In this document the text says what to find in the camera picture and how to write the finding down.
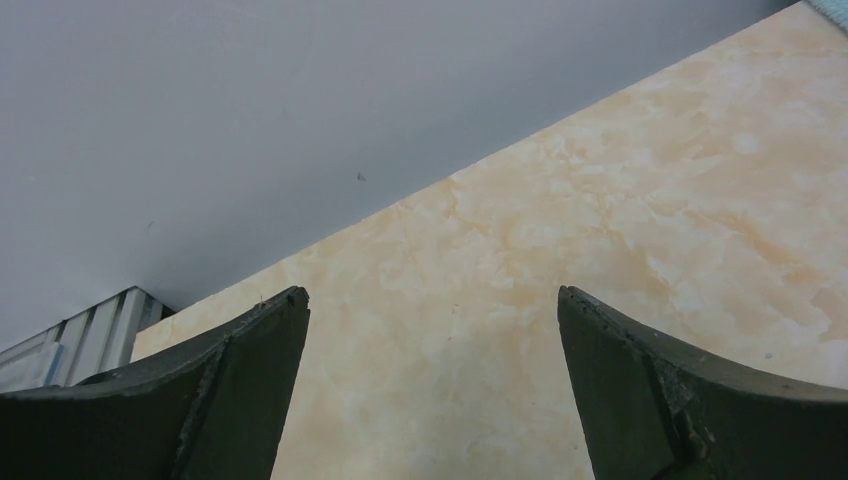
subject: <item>white wall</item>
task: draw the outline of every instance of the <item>white wall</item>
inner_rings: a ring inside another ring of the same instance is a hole
[[[4,2],[0,349],[183,308],[789,3]]]

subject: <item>countertop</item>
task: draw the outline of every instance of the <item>countertop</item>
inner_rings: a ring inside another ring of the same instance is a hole
[[[589,479],[560,285],[848,388],[846,132],[848,38],[799,3],[141,332],[133,356],[302,285],[274,479]]]

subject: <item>beige marble tabletop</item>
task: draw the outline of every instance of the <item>beige marble tabletop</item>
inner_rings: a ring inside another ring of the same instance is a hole
[[[166,319],[134,358],[303,285],[274,479],[589,479],[559,285],[848,387],[846,267],[848,38],[796,4]]]

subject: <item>wall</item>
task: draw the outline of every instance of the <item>wall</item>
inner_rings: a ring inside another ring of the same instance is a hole
[[[790,3],[7,2],[0,349],[185,307]]]

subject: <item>light blue fabric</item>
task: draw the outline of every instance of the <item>light blue fabric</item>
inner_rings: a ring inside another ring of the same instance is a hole
[[[848,32],[848,0],[807,0],[816,10],[827,15]]]

